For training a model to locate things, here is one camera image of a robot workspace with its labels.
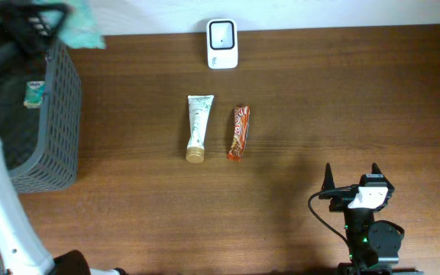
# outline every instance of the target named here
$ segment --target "wooden table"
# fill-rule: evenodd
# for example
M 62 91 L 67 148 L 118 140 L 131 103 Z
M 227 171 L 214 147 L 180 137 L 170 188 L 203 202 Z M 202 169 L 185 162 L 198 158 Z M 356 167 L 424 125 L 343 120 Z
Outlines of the wooden table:
M 406 229 L 399 267 L 440 273 L 440 25 L 241 32 L 239 65 L 211 70 L 204 34 L 107 37 L 73 50 L 82 80 L 79 176 L 21 196 L 54 255 L 137 273 L 299 272 L 348 262 L 307 209 L 373 162 L 396 187 L 376 215 Z M 205 163 L 185 161 L 188 95 L 215 95 Z M 235 105 L 244 161 L 225 160 Z M 315 210 L 343 231 L 343 215 Z

